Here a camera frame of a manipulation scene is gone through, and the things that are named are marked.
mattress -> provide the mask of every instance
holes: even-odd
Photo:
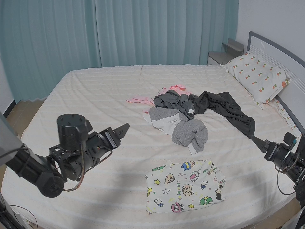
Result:
[[[188,147],[172,142],[170,136],[143,119],[151,105],[129,103],[134,94],[154,97],[163,87],[184,84],[193,94],[229,91],[242,111],[256,122],[255,135],[282,142],[290,131],[275,108],[260,109],[247,91],[222,67],[202,65],[149,65],[90,68],[68,73],[54,88],[28,128],[22,141],[34,153],[48,155],[59,143],[56,119],[65,113],[85,116],[94,130],[116,128],[128,122],[130,128],[113,155],[85,175],[79,189],[46,198],[9,168],[2,194],[9,204],[30,210],[45,229],[57,228],[235,228],[261,221],[287,204],[294,195],[282,195],[276,184],[272,162],[254,143],[212,110],[197,114],[206,125],[209,138],[204,151],[191,155]],[[147,215],[145,173],[170,160],[181,163],[211,159],[226,176],[225,201],[208,208],[181,213]],[[72,188],[68,181],[65,188]],[[279,174],[283,192],[293,182]],[[26,219],[34,218],[16,208]]]

curtain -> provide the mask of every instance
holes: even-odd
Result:
[[[95,0],[103,67],[206,64],[235,39],[238,0]]]
[[[1,0],[1,59],[15,101],[71,70],[206,64],[235,39],[238,0]]]
[[[47,96],[71,70],[101,67],[95,0],[1,0],[0,20],[16,102]]]

barcode label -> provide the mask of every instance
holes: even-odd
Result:
[[[105,132],[105,134],[106,134],[106,136],[107,136],[109,142],[111,143],[112,147],[117,147],[116,144],[115,144],[115,142],[114,142],[114,140],[112,139],[110,133],[109,133],[109,132]]]

floor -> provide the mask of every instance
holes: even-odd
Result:
[[[37,113],[40,106],[44,101],[36,100],[36,101],[20,101],[6,118],[8,123],[13,127],[19,137],[22,136],[25,128],[28,127],[32,118]],[[6,170],[6,166],[3,165],[0,167],[0,187],[2,186],[2,180],[4,177],[4,172]],[[277,229],[281,227],[284,223],[286,223],[289,219],[291,219],[299,210],[301,209],[299,202],[294,198],[291,202],[289,202],[286,206],[281,208],[279,211],[274,213],[272,216],[269,216],[265,220],[249,225],[242,229]]]

carrot print pillow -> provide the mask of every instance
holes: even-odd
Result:
[[[284,70],[247,52],[227,64],[224,68],[252,95],[262,109],[289,83]]]

